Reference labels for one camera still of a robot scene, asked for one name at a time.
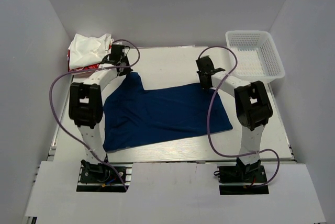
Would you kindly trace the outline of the white and red t shirt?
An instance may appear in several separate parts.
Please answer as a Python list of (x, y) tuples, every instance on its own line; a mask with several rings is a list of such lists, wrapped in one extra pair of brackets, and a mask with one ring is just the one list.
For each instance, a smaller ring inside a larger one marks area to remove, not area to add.
[(98, 38), (76, 33), (68, 47), (68, 70), (98, 68), (102, 59), (110, 53), (113, 41), (109, 33)]

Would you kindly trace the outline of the blue t shirt with print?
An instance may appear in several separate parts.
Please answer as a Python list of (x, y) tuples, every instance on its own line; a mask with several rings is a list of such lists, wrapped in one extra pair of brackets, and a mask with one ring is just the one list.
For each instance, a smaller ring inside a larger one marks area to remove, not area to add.
[[(141, 77), (133, 72), (105, 100), (107, 152), (171, 140), (204, 136), (213, 90), (199, 83), (145, 90)], [(215, 97), (210, 132), (233, 129), (220, 97)]]

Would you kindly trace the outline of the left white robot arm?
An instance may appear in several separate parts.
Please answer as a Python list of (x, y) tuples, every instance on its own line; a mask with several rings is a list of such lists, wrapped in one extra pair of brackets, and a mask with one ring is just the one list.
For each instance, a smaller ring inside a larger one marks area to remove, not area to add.
[(101, 70), (89, 72), (82, 82), (70, 86), (69, 118), (77, 126), (85, 144), (86, 161), (97, 164), (93, 176), (100, 182), (110, 177), (110, 168), (100, 163), (107, 159), (99, 129), (103, 117), (102, 91), (115, 78), (129, 74), (129, 60), (126, 49), (129, 46), (113, 45), (111, 53), (102, 60)]

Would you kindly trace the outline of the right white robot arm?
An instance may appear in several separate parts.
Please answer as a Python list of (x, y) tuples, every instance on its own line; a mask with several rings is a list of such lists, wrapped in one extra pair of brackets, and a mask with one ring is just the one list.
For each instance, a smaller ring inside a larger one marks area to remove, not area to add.
[[(273, 109), (264, 83), (247, 82), (222, 68), (215, 68), (209, 56), (196, 60), (200, 84), (204, 89), (214, 88), (207, 112), (207, 137), (212, 150), (221, 157), (236, 158), (239, 166), (237, 177), (247, 182), (255, 176), (255, 168), (260, 166), (260, 143), (263, 130), (273, 116)], [(219, 153), (210, 135), (210, 116), (218, 90), (224, 91), (234, 98), (236, 115), (242, 126), (240, 151), (236, 155)]]

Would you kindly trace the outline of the white perforated plastic basket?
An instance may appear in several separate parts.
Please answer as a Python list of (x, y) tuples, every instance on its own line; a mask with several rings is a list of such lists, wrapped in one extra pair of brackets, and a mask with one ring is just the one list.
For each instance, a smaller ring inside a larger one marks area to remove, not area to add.
[(259, 30), (227, 31), (226, 43), (238, 59), (234, 76), (263, 83), (285, 76), (281, 58), (270, 33)]

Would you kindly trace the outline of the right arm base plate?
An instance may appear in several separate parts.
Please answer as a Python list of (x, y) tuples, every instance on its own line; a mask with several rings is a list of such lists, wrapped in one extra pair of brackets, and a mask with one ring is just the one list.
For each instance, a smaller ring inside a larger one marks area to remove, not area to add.
[(267, 185), (260, 186), (267, 182), (264, 166), (258, 171), (251, 172), (242, 177), (235, 166), (219, 166), (214, 171), (214, 177), (219, 181), (220, 195), (267, 195)]

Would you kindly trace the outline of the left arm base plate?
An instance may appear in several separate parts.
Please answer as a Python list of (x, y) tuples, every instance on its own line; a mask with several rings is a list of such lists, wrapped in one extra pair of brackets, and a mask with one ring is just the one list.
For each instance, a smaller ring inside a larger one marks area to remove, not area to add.
[(128, 188), (131, 180), (131, 167), (116, 166), (115, 169), (117, 172), (111, 167), (103, 164), (84, 164), (84, 161), (82, 161), (76, 191), (92, 193), (125, 193), (126, 190), (120, 177)]

